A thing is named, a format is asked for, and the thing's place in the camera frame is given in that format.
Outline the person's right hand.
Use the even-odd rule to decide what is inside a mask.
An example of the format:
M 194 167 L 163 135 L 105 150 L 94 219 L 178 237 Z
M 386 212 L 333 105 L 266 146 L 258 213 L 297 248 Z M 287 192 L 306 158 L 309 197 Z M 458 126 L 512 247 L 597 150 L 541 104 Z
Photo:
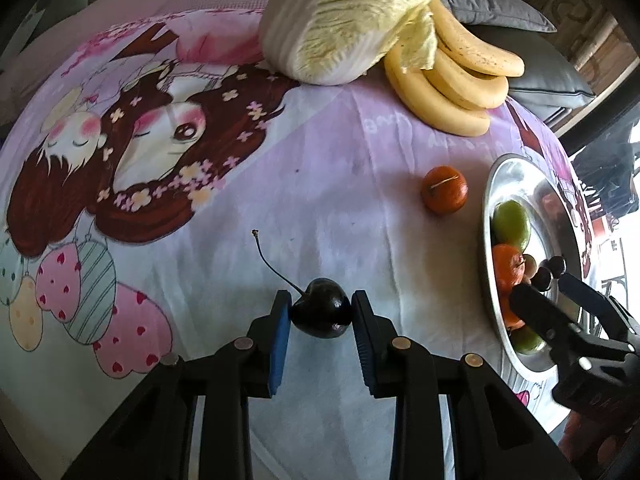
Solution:
M 571 411 L 559 449 L 579 479 L 638 479 L 639 419 L 608 428 Z

